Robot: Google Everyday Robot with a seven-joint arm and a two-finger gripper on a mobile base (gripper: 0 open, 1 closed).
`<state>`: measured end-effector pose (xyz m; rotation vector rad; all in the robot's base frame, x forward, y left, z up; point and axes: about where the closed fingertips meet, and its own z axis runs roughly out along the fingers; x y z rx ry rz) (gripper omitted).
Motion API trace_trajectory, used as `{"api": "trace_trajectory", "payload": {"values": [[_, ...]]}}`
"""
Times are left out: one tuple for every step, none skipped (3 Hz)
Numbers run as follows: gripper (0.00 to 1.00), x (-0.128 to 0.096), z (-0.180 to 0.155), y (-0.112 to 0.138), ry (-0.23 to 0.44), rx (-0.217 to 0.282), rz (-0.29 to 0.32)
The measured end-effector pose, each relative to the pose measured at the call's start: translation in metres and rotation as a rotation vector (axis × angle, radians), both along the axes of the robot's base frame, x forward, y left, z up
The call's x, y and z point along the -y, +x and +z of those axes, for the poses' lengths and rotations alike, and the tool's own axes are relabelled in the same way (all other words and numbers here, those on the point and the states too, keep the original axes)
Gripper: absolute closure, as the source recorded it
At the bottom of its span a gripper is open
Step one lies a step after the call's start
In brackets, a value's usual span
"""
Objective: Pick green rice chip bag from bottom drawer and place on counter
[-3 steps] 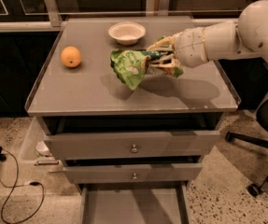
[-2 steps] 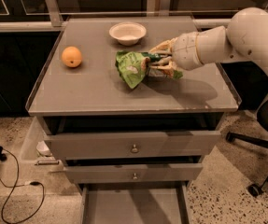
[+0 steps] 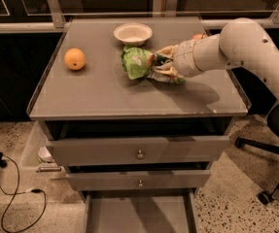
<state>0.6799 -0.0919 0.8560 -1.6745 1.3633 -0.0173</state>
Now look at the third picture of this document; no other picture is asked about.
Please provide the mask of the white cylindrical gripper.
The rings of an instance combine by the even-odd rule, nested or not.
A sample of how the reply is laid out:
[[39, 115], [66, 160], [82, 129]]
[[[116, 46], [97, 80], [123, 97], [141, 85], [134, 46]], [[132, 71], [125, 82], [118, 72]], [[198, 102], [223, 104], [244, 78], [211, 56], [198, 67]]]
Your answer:
[[193, 47], [195, 40], [182, 42], [179, 46], [167, 46], [156, 52], [156, 61], [165, 61], [173, 57], [173, 65], [170, 63], [155, 66], [152, 78], [159, 82], [176, 82], [179, 79], [178, 72], [185, 77], [194, 77], [199, 74], [193, 59]]

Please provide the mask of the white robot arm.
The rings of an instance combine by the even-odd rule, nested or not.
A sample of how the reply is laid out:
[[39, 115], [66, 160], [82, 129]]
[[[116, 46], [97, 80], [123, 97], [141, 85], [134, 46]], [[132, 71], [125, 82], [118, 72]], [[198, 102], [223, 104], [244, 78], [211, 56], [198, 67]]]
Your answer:
[[257, 76], [279, 102], [279, 49], [252, 19], [234, 19], [219, 34], [184, 41], [170, 51], [170, 60], [156, 67], [156, 72], [191, 78], [210, 70], [242, 67]]

